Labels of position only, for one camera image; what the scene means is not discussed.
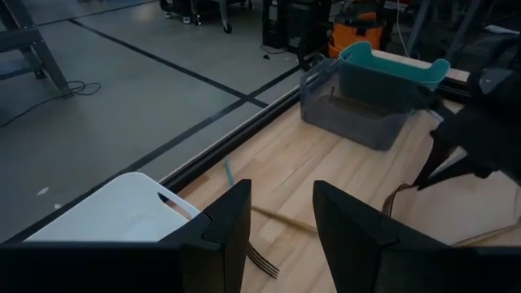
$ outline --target teal container handle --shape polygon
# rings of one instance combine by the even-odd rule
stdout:
[[[373,55],[369,42],[356,42],[340,52],[343,61],[372,71],[392,75],[394,77],[415,81],[434,91],[445,78],[450,69],[450,63],[438,59],[429,68],[418,68],[414,65],[380,58]]]

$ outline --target black cable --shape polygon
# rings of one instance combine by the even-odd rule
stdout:
[[[276,51],[276,52],[273,52],[273,51],[268,51],[266,50],[266,48],[264,47],[264,45],[260,45],[259,46],[264,52],[268,53],[269,55],[279,55],[279,54],[284,54],[284,53],[287,53],[287,49],[284,48],[280,51]]]
[[[78,86],[71,87],[71,93],[70,94],[75,94],[75,95],[79,95],[79,96],[89,96],[89,95],[92,95],[92,94],[96,94],[101,89],[101,84],[98,83],[98,82],[90,82],[90,83],[86,84],[83,81],[69,81],[68,84],[69,84],[69,87],[70,87],[70,85],[78,84]],[[90,92],[84,93],[83,91],[86,90],[86,88],[90,87],[90,86],[95,86],[94,90],[91,90]],[[53,98],[49,98],[49,99],[47,99],[45,101],[39,102],[38,104],[33,105],[32,107],[30,107],[29,109],[23,111],[22,113],[18,114],[17,116],[14,116],[8,122],[0,125],[0,128],[8,126],[9,124],[13,123],[15,120],[20,118],[21,116],[29,113],[31,110],[33,110],[34,108],[36,108],[38,106],[43,105],[44,103],[47,103],[47,102],[50,102],[50,101],[54,101],[54,100],[56,100],[58,98],[68,97],[70,94],[62,94],[62,95],[59,95],[59,96],[56,96],[56,97],[53,97]]]

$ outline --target fork tines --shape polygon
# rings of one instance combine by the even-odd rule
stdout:
[[[278,268],[272,265],[268,260],[266,260],[253,246],[251,243],[247,244],[246,250],[247,257],[252,260],[253,264],[255,264],[259,269],[263,272],[267,273],[272,278],[278,277]]]

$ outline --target black floor stripe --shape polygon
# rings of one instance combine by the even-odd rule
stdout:
[[[57,24],[57,23],[64,22],[64,21],[69,21],[69,20],[79,20],[79,19],[84,18],[84,17],[89,17],[89,16],[93,16],[93,15],[100,15],[100,14],[103,14],[103,13],[106,13],[106,12],[118,11],[118,10],[122,10],[122,9],[126,9],[126,8],[138,7],[138,6],[141,6],[141,5],[145,5],[145,4],[149,4],[149,3],[157,2],[157,1],[158,0],[150,0],[150,1],[146,1],[146,2],[141,2],[141,3],[128,5],[126,7],[117,7],[117,8],[107,9],[105,11],[98,11],[98,12],[93,12],[93,13],[89,13],[89,14],[86,14],[86,15],[79,15],[79,16],[69,17],[69,18],[62,19],[62,20],[52,20],[52,21],[48,21],[46,23],[37,24],[37,26],[44,26],[44,25],[49,25],[49,24]]]
[[[152,53],[147,52],[147,51],[145,51],[143,49],[139,49],[136,46],[130,45],[127,42],[123,42],[122,40],[119,40],[119,39],[117,39],[115,37],[111,37],[111,36],[107,35],[106,33],[102,33],[100,31],[98,31],[97,29],[94,29],[94,28],[91,28],[91,27],[89,27],[87,25],[84,25],[84,24],[78,22],[77,20],[69,20],[69,22],[71,24],[75,24],[75,25],[77,25],[77,26],[79,26],[81,28],[84,28],[84,29],[86,29],[86,30],[88,30],[88,31],[90,31],[92,33],[95,33],[95,34],[99,35],[100,37],[103,37],[103,38],[106,38],[107,40],[115,42],[116,44],[121,45],[121,46],[123,46],[123,47],[125,47],[127,49],[130,49],[130,50],[132,50],[132,51],[134,51],[136,53],[139,53],[139,54],[141,54],[143,56],[146,56],[146,57],[148,57],[148,58],[150,58],[150,59],[152,59],[152,60],[154,60],[156,62],[162,63],[163,65],[166,65],[166,66],[168,66],[170,68],[173,68],[173,69],[175,69],[175,70],[177,70],[179,72],[185,73],[186,75],[188,75],[190,77],[194,77],[195,79],[197,79],[199,81],[202,81],[204,83],[212,85],[212,86],[218,88],[219,90],[225,91],[228,94],[232,94],[233,96],[235,96],[237,98],[246,100],[247,102],[250,102],[250,103],[252,103],[252,104],[254,104],[256,106],[262,107],[262,108],[268,107],[267,103],[261,102],[259,100],[254,99],[254,98],[249,98],[246,94],[243,94],[243,93],[241,93],[241,92],[239,92],[237,90],[234,90],[234,89],[232,89],[232,88],[230,88],[230,87],[228,87],[226,85],[223,85],[223,84],[221,84],[221,83],[219,83],[217,81],[214,81],[214,80],[211,80],[211,79],[209,79],[207,77],[204,77],[204,76],[202,76],[202,75],[200,75],[198,73],[192,72],[191,70],[183,68],[183,67],[181,67],[179,65],[176,65],[176,64],[174,64],[174,63],[172,63],[172,62],[170,62],[170,61],[168,61],[166,59],[162,59],[161,57],[153,55]]]
[[[274,85],[277,85],[279,82],[285,80],[286,78],[288,78],[291,74],[295,73],[295,72],[298,72],[300,70],[300,65],[297,65],[295,66],[294,68],[284,72],[283,74],[279,75],[278,77],[275,77],[272,81],[268,82],[267,84],[263,85],[262,87],[260,87],[259,89],[257,90],[254,90],[252,91],[248,97],[249,98],[255,98],[257,97],[259,94],[262,94],[264,93],[266,90],[270,89],[271,87],[273,87]]]
[[[80,203],[83,199],[86,199],[87,197],[92,195],[96,190],[100,189],[101,187],[106,185],[108,182],[110,182],[114,178],[116,178],[122,174],[128,173],[128,172],[135,172],[135,171],[139,170],[140,168],[144,167],[146,164],[150,163],[152,160],[159,158],[161,155],[163,155],[167,151],[171,150],[175,146],[178,146],[179,144],[181,144],[182,142],[187,140],[192,135],[194,135],[194,134],[198,133],[199,131],[203,130],[204,128],[208,127],[213,122],[220,120],[222,117],[230,114],[231,112],[233,112],[237,108],[241,107],[245,103],[246,103],[246,100],[244,100],[244,99],[238,100],[237,102],[232,103],[228,107],[225,107],[224,109],[220,110],[218,113],[216,113],[216,114],[208,117],[207,119],[199,122],[198,124],[190,127],[189,129],[185,130],[183,133],[177,135],[175,138],[166,142],[162,146],[156,148],[149,154],[143,156],[141,159],[133,162],[128,167],[122,169],[118,173],[110,176],[105,181],[103,181],[103,182],[99,183],[98,185],[96,185],[95,187],[91,188],[89,191],[87,191],[83,195],[75,198],[70,203],[65,204],[59,210],[52,212],[50,215],[44,217],[43,219],[41,219],[40,221],[29,226],[25,230],[19,232],[15,236],[9,238],[5,243],[18,243],[18,242],[25,240],[27,237],[36,233],[44,226],[51,223],[53,220],[55,220],[59,216],[63,215],[67,210],[74,207],[76,204]]]

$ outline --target orange shop vacuum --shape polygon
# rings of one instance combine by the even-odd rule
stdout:
[[[343,49],[361,41],[370,42],[373,49],[379,50],[385,27],[383,4],[384,0],[355,0],[342,7],[333,22],[329,58],[338,58]]]

